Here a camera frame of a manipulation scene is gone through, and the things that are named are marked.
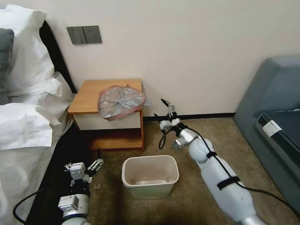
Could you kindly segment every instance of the wall socket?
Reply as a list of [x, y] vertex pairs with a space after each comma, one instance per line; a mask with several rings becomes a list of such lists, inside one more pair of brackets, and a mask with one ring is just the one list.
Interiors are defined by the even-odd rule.
[[72, 44], [102, 43], [98, 26], [67, 27]]
[[102, 43], [98, 26], [82, 27], [88, 44]]

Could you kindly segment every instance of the pink plastic bag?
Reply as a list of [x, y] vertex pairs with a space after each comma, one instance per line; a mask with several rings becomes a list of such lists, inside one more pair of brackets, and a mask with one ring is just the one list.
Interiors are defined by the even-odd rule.
[[134, 87], [110, 86], [99, 94], [98, 111], [102, 118], [113, 121], [142, 108], [145, 95]]

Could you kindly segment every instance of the beige carpet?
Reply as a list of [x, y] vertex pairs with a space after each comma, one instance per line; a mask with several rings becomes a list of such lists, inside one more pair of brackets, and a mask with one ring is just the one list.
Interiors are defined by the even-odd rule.
[[[184, 123], [212, 142], [218, 155], [229, 163], [246, 186], [281, 196], [231, 118], [195, 119]], [[93, 177], [88, 221], [93, 225], [234, 224], [215, 203], [188, 149], [177, 152], [172, 148], [175, 134], [170, 133], [164, 149], [159, 150], [162, 134], [158, 123], [146, 122], [144, 125], [144, 153], [102, 153], [105, 164]], [[133, 200], [121, 180], [123, 162], [129, 157], [161, 154], [173, 156], [179, 169], [179, 181], [170, 196]], [[268, 224], [300, 224], [282, 203], [264, 194], [251, 194], [258, 215]]]

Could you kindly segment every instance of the black baseboard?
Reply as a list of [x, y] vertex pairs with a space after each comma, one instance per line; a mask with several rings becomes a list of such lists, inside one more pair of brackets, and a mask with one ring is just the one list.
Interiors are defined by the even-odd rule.
[[[203, 118], [225, 118], [225, 117], [234, 117], [235, 112], [228, 113], [211, 113], [211, 114], [194, 114], [194, 115], [180, 115], [179, 119], [203, 119]], [[158, 116], [158, 117], [144, 117], [144, 121], [158, 121], [166, 120], [167, 116]]]

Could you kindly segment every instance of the gray pillow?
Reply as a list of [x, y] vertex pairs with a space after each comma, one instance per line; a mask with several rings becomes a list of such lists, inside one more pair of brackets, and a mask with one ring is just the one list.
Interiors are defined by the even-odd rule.
[[0, 28], [0, 105], [9, 103], [5, 86], [14, 36], [13, 30]]

